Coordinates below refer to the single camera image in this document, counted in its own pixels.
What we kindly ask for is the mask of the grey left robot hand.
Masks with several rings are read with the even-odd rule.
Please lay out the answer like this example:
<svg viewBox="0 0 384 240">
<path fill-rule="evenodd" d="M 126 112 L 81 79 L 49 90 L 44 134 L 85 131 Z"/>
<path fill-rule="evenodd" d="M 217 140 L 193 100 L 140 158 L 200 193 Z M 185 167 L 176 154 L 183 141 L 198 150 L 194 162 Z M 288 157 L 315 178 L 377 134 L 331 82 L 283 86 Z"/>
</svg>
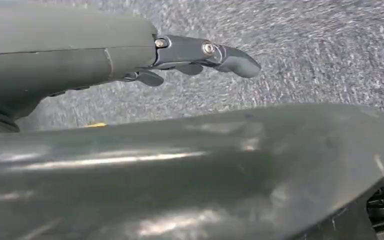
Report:
<svg viewBox="0 0 384 240">
<path fill-rule="evenodd" d="M 384 113 L 301 103 L 61 131 L 46 97 L 259 64 L 146 19 L 0 1 L 0 240 L 384 240 Z"/>
</svg>

